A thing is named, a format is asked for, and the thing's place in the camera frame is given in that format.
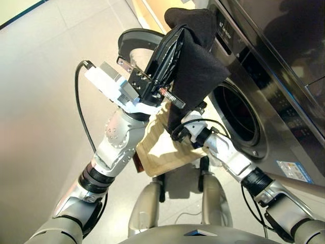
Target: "gray floor tile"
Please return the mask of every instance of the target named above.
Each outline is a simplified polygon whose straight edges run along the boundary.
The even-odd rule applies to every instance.
[[[105,0],[55,0],[68,28],[109,7]]]

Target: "washing machine label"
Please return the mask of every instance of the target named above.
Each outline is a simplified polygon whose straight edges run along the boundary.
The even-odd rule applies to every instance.
[[[276,161],[280,169],[286,175],[286,177],[291,179],[297,179],[308,183],[313,183],[310,176],[307,174],[304,167],[299,162],[285,162],[285,161]]]

